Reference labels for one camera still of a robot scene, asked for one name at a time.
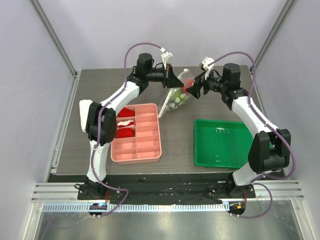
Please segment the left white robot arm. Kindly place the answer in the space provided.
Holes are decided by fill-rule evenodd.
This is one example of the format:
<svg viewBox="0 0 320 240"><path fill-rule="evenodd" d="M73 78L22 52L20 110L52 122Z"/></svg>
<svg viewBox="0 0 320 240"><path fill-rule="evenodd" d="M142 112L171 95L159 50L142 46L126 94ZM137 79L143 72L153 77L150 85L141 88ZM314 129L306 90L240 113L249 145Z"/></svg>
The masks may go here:
<svg viewBox="0 0 320 240"><path fill-rule="evenodd" d="M141 53L132 72L125 75L125 82L113 95L100 103L89 100L79 102L81 128L87 133L90 144L89 169L80 193L97 200L106 195L107 185L103 180L107 175L108 149L116 137L116 117L119 112L141 95L150 82L161 83L164 88L183 87L169 64L172 57L172 53L164 51L160 67L156 67L151 54Z"/></svg>

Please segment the left aluminium frame post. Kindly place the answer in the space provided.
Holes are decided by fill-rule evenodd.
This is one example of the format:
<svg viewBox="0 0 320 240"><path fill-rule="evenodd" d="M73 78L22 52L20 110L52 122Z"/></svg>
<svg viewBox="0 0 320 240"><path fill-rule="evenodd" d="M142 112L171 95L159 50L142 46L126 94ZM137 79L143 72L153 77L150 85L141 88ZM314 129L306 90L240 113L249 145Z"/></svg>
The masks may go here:
<svg viewBox="0 0 320 240"><path fill-rule="evenodd" d="M70 71L71 75L75 78L77 76L77 70L73 66L67 52L65 51L56 31L54 30L49 18L47 17L43 7L41 6L38 0L29 0L30 4L32 5L34 11L38 15L42 25L44 26L45 30L47 31L50 39L52 40L54 46L56 47L58 53L60 54L62 60L66 64L68 70Z"/></svg>

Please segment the right aluminium frame post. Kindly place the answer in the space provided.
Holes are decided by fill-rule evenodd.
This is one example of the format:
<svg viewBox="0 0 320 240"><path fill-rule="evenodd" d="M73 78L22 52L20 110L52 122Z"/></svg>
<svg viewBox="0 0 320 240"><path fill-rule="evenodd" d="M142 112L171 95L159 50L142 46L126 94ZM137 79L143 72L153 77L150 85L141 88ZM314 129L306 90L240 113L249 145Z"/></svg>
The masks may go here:
<svg viewBox="0 0 320 240"><path fill-rule="evenodd" d="M278 32L280 31L282 25L284 24L286 18L289 16L292 8L296 4L296 0L286 0L281 11L279 12L275 22L273 23L271 30L269 31L265 41L263 42L256 58L255 58L255 65L258 67L260 62L262 61L264 55L266 54L268 48L271 46L272 42L274 41L275 37L277 36Z"/></svg>

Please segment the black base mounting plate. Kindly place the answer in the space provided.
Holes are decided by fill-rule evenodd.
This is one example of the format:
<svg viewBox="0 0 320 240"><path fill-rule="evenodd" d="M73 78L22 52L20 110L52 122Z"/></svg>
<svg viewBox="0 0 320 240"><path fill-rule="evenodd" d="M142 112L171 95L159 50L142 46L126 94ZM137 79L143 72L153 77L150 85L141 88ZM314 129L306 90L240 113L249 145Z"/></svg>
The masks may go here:
<svg viewBox="0 0 320 240"><path fill-rule="evenodd" d="M50 175L50 183L73 183L78 200L109 200L125 205L205 205L222 199L254 199L249 186L228 186L229 173L108 174L108 189L84 175Z"/></svg>

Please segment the green fake apple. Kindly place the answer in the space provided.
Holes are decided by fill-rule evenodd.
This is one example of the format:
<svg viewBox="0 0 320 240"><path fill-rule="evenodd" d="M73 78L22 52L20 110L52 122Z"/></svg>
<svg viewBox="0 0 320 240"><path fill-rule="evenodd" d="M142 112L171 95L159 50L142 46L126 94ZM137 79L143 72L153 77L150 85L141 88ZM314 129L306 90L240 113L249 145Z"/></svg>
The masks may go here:
<svg viewBox="0 0 320 240"><path fill-rule="evenodd" d="M187 101L188 97L189 96L183 90L175 90L170 97L170 104L172 107L182 105Z"/></svg>

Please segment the red fabric item top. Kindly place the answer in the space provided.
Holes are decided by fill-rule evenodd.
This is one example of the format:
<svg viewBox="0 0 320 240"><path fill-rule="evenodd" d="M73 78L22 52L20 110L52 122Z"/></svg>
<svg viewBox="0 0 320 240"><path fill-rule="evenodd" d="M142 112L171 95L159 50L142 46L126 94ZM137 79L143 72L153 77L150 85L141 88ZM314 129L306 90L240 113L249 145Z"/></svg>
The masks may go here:
<svg viewBox="0 0 320 240"><path fill-rule="evenodd" d="M127 118L127 117L134 117L135 111L129 108L124 107L119 113L118 118Z"/></svg>

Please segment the red fake apple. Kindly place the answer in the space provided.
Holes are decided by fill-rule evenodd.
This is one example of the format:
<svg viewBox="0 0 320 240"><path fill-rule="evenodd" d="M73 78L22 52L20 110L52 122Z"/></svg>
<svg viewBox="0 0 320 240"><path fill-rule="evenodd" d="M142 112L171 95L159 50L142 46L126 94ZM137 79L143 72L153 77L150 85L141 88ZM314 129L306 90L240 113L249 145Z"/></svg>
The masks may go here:
<svg viewBox="0 0 320 240"><path fill-rule="evenodd" d="M184 86L182 87L182 90L184 92L186 92L186 89L189 88L189 87L192 87L194 85L194 78L192 77L188 77L186 79L183 80L183 83L184 83Z"/></svg>

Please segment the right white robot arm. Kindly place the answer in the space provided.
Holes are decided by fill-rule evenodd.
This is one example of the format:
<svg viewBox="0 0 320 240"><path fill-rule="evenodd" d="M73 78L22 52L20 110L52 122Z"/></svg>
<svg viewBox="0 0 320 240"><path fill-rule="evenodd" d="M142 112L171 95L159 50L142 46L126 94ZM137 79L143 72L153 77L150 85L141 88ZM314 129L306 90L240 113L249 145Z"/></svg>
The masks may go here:
<svg viewBox="0 0 320 240"><path fill-rule="evenodd" d="M200 65L202 73L195 77L186 91L200 98L209 91L221 94L222 101L237 114L250 131L253 142L248 161L240 169L230 173L226 180L226 193L233 198L241 196L250 185L261 177L286 168L290 163L291 134L279 129L255 105L247 90L241 87L241 69L238 64L227 63L222 75L214 76L213 65Z"/></svg>

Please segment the red fabric item bottom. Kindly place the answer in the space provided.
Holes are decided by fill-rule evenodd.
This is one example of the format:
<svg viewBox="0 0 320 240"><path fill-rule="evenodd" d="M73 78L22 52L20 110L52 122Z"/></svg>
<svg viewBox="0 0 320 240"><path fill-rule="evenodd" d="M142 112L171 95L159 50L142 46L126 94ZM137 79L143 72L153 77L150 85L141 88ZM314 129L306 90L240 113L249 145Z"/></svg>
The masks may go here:
<svg viewBox="0 0 320 240"><path fill-rule="evenodd" d="M132 128L119 128L116 132L116 138L133 138L135 136L135 130Z"/></svg>

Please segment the white crumpled cloth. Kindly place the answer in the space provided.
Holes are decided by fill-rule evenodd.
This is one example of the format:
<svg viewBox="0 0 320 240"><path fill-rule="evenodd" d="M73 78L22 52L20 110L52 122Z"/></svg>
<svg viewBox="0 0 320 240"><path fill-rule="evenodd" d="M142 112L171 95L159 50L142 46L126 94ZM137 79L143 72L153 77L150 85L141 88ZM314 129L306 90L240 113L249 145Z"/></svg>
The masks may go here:
<svg viewBox="0 0 320 240"><path fill-rule="evenodd" d="M80 127L83 133L86 132L89 108L92 103L93 101L90 99L83 99L79 101Z"/></svg>

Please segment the clear polka dot zip bag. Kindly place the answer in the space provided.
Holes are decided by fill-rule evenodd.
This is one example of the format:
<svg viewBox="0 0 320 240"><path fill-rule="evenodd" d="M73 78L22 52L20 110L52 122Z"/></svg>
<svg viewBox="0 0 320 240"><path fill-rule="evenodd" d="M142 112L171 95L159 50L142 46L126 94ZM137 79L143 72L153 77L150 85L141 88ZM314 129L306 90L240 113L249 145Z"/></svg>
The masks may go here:
<svg viewBox="0 0 320 240"><path fill-rule="evenodd" d="M191 96L186 89L194 83L194 76L188 68L185 68L177 78L184 84L183 87L170 88L158 105L158 118L161 118L166 112L177 109L186 103Z"/></svg>

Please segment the pink divided organizer tray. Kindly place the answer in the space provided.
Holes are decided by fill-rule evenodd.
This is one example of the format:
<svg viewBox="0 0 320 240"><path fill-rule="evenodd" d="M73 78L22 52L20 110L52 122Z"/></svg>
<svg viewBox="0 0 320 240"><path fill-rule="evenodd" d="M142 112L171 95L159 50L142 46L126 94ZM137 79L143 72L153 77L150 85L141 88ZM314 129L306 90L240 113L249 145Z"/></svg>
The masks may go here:
<svg viewBox="0 0 320 240"><path fill-rule="evenodd" d="M134 137L116 138L110 145L111 160L119 165L155 163L162 155L158 108L154 103L126 105L135 111L133 117L116 117L116 133L120 128L131 128ZM120 121L134 120L135 125L117 127Z"/></svg>

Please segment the green plastic tray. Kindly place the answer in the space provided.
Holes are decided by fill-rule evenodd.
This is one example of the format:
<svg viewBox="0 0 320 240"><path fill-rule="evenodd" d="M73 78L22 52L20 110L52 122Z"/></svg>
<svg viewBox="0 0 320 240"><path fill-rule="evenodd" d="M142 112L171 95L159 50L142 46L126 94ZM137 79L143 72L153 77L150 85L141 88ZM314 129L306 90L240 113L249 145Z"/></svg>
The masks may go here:
<svg viewBox="0 0 320 240"><path fill-rule="evenodd" d="M252 142L243 122L196 119L194 163L200 167L240 169L248 162Z"/></svg>

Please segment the aluminium frame post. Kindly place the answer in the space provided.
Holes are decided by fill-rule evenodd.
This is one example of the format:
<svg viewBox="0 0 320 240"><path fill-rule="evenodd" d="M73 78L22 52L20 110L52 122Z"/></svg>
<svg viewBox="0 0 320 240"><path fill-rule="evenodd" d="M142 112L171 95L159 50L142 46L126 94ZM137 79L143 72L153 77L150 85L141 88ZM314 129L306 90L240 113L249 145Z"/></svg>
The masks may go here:
<svg viewBox="0 0 320 240"><path fill-rule="evenodd" d="M43 7L41 6L38 0L29 0L30 4L32 5L34 11L38 15L42 25L44 26L45 30L47 31L50 39L52 40L54 46L56 47L58 53L60 54L62 60L66 64L68 70L70 71L71 75L75 78L77 76L77 70L73 66L67 52L65 51L56 31L54 30L49 18L47 17Z"/></svg>
<svg viewBox="0 0 320 240"><path fill-rule="evenodd" d="M274 41L275 37L277 36L278 32L280 31L282 25L284 24L286 18L289 16L292 8L296 4L296 0L286 0L281 11L279 12L275 22L273 23L271 30L269 31L265 41L263 42L256 58L255 58L255 65L258 67L260 62L262 61L264 55L266 54L268 48L271 46L272 42Z"/></svg>

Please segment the red white fabric item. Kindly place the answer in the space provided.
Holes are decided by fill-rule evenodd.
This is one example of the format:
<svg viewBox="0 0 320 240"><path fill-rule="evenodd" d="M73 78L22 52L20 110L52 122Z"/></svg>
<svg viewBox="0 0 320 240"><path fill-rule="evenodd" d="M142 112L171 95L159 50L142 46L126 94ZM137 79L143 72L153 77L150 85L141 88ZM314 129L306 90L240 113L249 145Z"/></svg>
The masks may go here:
<svg viewBox="0 0 320 240"><path fill-rule="evenodd" d="M134 120L119 121L117 123L117 127L118 128L124 128L124 127L134 126L134 125L135 125L135 121Z"/></svg>

